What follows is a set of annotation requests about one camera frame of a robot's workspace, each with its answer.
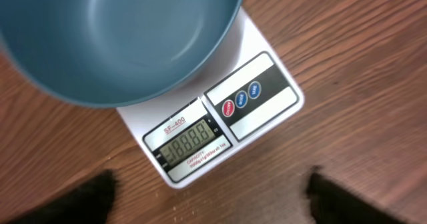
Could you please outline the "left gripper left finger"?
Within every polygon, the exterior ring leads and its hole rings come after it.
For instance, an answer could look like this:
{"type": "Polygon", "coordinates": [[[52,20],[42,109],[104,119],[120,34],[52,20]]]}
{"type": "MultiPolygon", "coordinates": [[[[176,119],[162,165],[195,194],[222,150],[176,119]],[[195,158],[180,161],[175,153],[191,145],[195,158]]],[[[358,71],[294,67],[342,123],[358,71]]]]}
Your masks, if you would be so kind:
{"type": "Polygon", "coordinates": [[[7,224],[105,224],[115,203],[117,186],[114,172],[106,169],[7,224]]]}

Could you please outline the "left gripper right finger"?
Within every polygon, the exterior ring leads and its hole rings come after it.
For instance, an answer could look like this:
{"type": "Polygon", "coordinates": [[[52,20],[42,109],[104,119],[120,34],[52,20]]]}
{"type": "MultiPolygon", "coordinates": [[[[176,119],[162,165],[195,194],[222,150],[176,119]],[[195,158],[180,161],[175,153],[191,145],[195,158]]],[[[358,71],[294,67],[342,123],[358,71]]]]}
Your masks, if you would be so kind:
{"type": "Polygon", "coordinates": [[[407,224],[363,200],[322,174],[314,165],[305,188],[310,215],[316,224],[407,224]]]}

